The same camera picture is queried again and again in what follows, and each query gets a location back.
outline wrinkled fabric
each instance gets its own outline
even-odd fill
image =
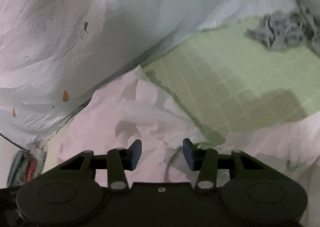
[[[311,39],[311,48],[320,54],[319,32],[320,26],[310,10],[300,7],[288,14],[277,11],[265,15],[257,28],[247,30],[247,35],[274,51],[295,47]]]
[[[295,0],[0,0],[0,133],[24,148],[195,31]]]
[[[94,93],[67,128],[58,156],[62,162],[84,150],[102,155],[114,148],[128,148],[140,139],[142,155],[137,168],[126,172],[129,184],[163,182],[167,161],[185,138],[194,143],[206,141],[173,97],[137,67]],[[190,182],[196,175],[179,154],[168,178],[172,182]],[[95,180],[106,186],[106,171],[97,170]]]

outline carrot print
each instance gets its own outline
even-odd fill
[[[69,94],[66,90],[63,93],[62,99],[64,102],[69,101]]]

